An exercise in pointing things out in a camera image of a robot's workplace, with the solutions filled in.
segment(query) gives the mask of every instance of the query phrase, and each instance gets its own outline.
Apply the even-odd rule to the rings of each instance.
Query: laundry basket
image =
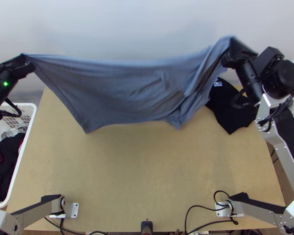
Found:
[[[13,172],[13,176],[10,182],[9,190],[7,192],[7,197],[3,202],[0,202],[0,208],[5,207],[9,201],[12,188],[14,185],[15,177],[18,172],[18,168],[20,166],[20,162],[22,160],[23,152],[27,143],[28,135],[31,131],[31,127],[34,121],[34,117],[37,111],[37,107],[33,103],[15,103],[15,105],[18,106],[18,108],[22,111],[21,117],[3,117],[2,120],[0,120],[0,133],[4,131],[9,131],[12,129],[20,129],[22,128],[24,131],[26,131],[25,138],[23,140],[22,146],[19,149],[19,155],[18,159],[16,161],[15,169]],[[9,106],[7,103],[3,103],[0,107],[0,110],[5,110],[10,113],[16,113],[14,109]]]

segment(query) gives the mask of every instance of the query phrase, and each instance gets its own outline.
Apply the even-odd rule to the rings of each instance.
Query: white wall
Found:
[[[22,52],[163,58],[228,34],[294,58],[294,0],[0,0],[0,62]],[[31,76],[16,90],[42,87]]]

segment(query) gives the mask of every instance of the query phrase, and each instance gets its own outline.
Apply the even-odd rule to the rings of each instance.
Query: tan tabletop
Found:
[[[137,232],[148,218],[155,231],[175,231],[183,230],[190,206],[213,208],[216,190],[247,192],[284,206],[266,143],[254,125],[228,135],[203,107],[182,130],[152,121],[85,134],[46,89],[7,210],[37,203],[43,195],[64,194],[80,204],[78,218],[65,220],[69,229]],[[187,228],[220,219],[194,208]],[[206,230],[272,227],[248,216],[237,220],[237,226],[215,224]],[[28,228],[58,230],[43,219]]]

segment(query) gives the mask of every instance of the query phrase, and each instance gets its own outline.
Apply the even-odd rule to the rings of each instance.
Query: wire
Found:
[[[66,228],[62,228],[62,227],[60,227],[59,225],[57,225],[57,224],[55,224],[54,222],[52,222],[52,221],[50,221],[49,219],[47,219],[46,217],[44,217],[44,219],[45,219],[46,221],[48,221],[50,224],[52,224],[53,226],[59,228],[60,231],[63,230],[63,231],[66,231],[66,232],[68,232],[68,233],[72,233],[72,234],[75,234],[75,235],[85,235],[85,234],[83,234],[83,233],[77,233],[77,232],[74,232],[74,231],[68,230],[68,229],[66,229]],[[108,235],[107,233],[105,233],[105,232],[101,232],[101,231],[93,231],[93,232],[90,233],[89,235],[94,234],[94,233],[100,233],[100,234],[103,234],[103,235]]]
[[[194,208],[194,207],[200,207],[200,208],[204,208],[206,210],[210,210],[210,211],[220,211],[220,210],[223,210],[225,208],[228,208],[229,206],[225,206],[225,207],[222,207],[220,209],[211,209],[211,208],[208,208],[208,207],[205,207],[205,206],[199,206],[199,205],[193,205],[191,206],[188,210],[187,210],[187,213],[186,213],[186,216],[185,216],[185,221],[184,221],[184,232],[185,232],[185,235],[187,235],[188,233],[186,232],[186,221],[187,221],[187,216],[189,214],[189,211]]]
[[[260,235],[263,235],[262,232],[261,232],[259,229],[257,229],[257,231],[258,231],[258,233],[259,233]]]
[[[235,221],[235,220],[233,220],[233,219],[231,219],[231,220],[226,220],[226,221],[214,221],[214,222],[210,222],[210,223],[204,224],[204,225],[202,225],[202,226],[200,226],[200,227],[198,227],[198,228],[195,228],[194,230],[190,231],[189,233],[186,233],[186,235],[189,235],[189,234],[191,234],[191,233],[194,233],[194,232],[196,232],[196,231],[198,231],[198,230],[200,230],[200,229],[202,229],[202,228],[204,228],[204,227],[207,227],[208,225],[219,224],[219,223],[225,223],[225,222],[232,222],[232,223],[234,223],[235,225],[238,225],[238,222]]]
[[[219,205],[219,206],[223,206],[222,208],[220,208],[220,209],[211,209],[211,208],[208,208],[208,207],[205,207],[205,206],[193,205],[193,206],[191,206],[191,207],[187,210],[187,213],[186,213],[186,216],[185,216],[185,222],[184,222],[184,232],[185,232],[185,235],[188,235],[188,234],[191,234],[191,233],[193,233],[193,232],[196,232],[196,231],[198,231],[198,230],[200,230],[200,229],[202,229],[202,228],[204,228],[204,227],[206,227],[206,226],[208,226],[208,225],[212,225],[212,224],[225,223],[225,222],[232,222],[232,223],[234,223],[235,225],[238,225],[238,222],[235,221],[235,220],[233,220],[232,217],[230,217],[230,220],[210,222],[210,223],[204,224],[204,225],[202,225],[202,226],[200,226],[200,227],[198,227],[198,228],[195,228],[194,230],[192,230],[192,231],[190,231],[190,232],[188,232],[188,233],[186,232],[186,231],[187,231],[187,230],[186,230],[187,216],[188,216],[188,214],[189,214],[189,212],[190,212],[190,210],[191,210],[192,208],[194,208],[194,207],[200,207],[200,208],[204,208],[204,209],[207,209],[207,210],[210,210],[210,211],[220,211],[220,210],[223,210],[223,209],[225,209],[225,208],[229,208],[228,205],[222,205],[222,204],[220,204],[220,203],[217,202],[217,200],[216,200],[216,194],[219,193],[219,192],[225,193],[228,197],[230,197],[230,196],[229,196],[229,194],[226,193],[225,191],[222,191],[222,190],[217,190],[217,191],[215,191],[215,193],[214,193],[214,195],[213,195],[214,201],[215,201],[215,203],[216,203],[217,205]],[[232,211],[231,211],[231,216],[232,216],[232,215],[234,215],[234,213],[233,213],[234,208],[233,208],[233,205],[232,205],[232,204],[231,204],[231,206],[232,206]]]
[[[60,233],[61,235],[65,235],[62,228],[63,228],[63,223],[64,223],[64,218],[61,218],[61,222],[60,222]]]
[[[10,105],[12,108],[15,109],[15,111],[17,112],[17,114],[13,114],[10,112],[7,112],[5,110],[0,110],[0,113],[2,114],[2,116],[7,116],[7,117],[17,117],[19,118],[20,116],[22,116],[22,111],[17,107],[17,105],[13,104],[13,102],[11,100],[9,100],[9,98],[5,99],[5,102],[8,103],[8,105]]]
[[[233,108],[245,108],[247,106],[250,106],[250,103],[247,102],[247,103],[243,103],[243,104],[237,104],[236,102],[238,101],[238,99],[244,94],[245,92],[245,89],[241,89],[240,92],[238,94],[236,94],[232,99],[231,99],[231,106]]]
[[[270,114],[268,117],[266,117],[265,119],[261,120],[258,122],[258,124],[260,126],[263,126],[264,124],[266,124],[268,121],[271,121],[273,118],[275,118],[278,114],[280,114],[284,108],[291,102],[291,100],[293,99],[294,95],[290,95],[285,102],[282,105],[279,105],[279,107],[272,113]]]
[[[217,193],[225,193],[228,197],[230,197],[230,195],[227,194],[226,192],[224,192],[223,190],[217,190],[217,191],[215,191],[214,194],[213,194],[214,202],[215,202],[218,206],[229,207],[228,205],[222,205],[222,204],[220,204],[220,203],[217,202],[217,200],[216,200],[216,194],[217,194]]]
[[[279,160],[279,158],[277,158],[276,160],[274,160],[272,163],[274,164],[277,160]]]

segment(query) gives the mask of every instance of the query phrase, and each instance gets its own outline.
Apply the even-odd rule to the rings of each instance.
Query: gray t-shirt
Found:
[[[86,133],[111,124],[166,120],[181,128],[209,100],[231,37],[186,56],[95,61],[24,54]]]

